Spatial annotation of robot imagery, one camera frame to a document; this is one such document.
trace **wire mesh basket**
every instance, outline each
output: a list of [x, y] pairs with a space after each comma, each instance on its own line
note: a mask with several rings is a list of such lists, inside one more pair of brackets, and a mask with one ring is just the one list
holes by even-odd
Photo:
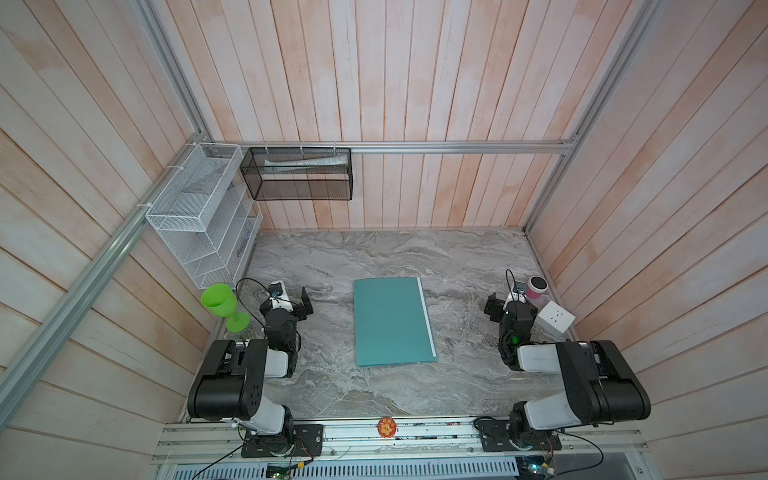
[[252, 147], [240, 172], [254, 200], [352, 200], [349, 148]]
[[198, 144], [147, 212], [152, 227], [204, 232], [242, 160], [239, 145]]

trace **wooden wall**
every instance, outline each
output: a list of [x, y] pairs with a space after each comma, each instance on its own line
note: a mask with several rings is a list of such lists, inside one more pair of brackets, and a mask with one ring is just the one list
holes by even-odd
[[665, 478], [768, 475], [767, 25], [766, 0], [670, 2], [531, 233], [647, 389]]
[[[224, 141], [569, 137], [638, 0], [155, 0]], [[266, 229], [521, 226], [557, 156], [356, 155], [352, 201]]]
[[[0, 369], [193, 133], [130, 2], [0, 2]], [[10, 426], [0, 478], [140, 478], [214, 319], [154, 232]]]

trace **white power socket box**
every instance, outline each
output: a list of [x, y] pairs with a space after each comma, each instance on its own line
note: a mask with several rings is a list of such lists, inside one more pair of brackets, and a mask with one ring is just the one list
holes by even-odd
[[576, 317], [553, 301], [549, 301], [539, 311], [534, 325], [550, 335], [562, 336], [565, 330], [574, 322]]

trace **black robot arm segment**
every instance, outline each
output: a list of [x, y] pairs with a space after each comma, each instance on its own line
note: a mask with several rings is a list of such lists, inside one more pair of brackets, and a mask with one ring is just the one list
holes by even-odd
[[253, 416], [261, 403], [266, 351], [266, 340], [211, 343], [187, 397], [190, 416], [210, 422]]
[[555, 347], [568, 405], [582, 423], [648, 418], [648, 394], [613, 342], [560, 342]]

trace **orange round sticker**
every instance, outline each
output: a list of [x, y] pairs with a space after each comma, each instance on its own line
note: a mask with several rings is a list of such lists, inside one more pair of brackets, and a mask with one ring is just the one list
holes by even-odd
[[379, 420], [379, 435], [385, 439], [390, 439], [397, 433], [397, 424], [390, 417], [384, 417]]

